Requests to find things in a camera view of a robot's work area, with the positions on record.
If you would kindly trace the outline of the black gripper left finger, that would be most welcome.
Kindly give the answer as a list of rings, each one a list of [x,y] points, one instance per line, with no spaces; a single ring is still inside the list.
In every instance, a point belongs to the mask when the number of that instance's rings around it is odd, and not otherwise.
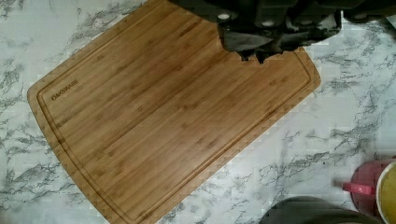
[[[229,52],[236,52],[242,62],[247,62],[252,56],[258,62],[264,62],[272,55],[267,45],[273,42],[273,38],[236,32],[221,26],[218,27],[218,32],[222,47]]]

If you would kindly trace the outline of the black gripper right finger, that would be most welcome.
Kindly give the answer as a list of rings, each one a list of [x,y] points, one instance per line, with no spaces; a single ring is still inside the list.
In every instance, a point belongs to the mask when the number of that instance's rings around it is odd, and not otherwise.
[[[286,32],[277,36],[273,41],[255,49],[255,56],[259,63],[284,51],[295,51],[299,47],[306,47],[323,41],[338,34],[341,30],[340,22],[321,22],[318,26],[308,27],[302,31]]]

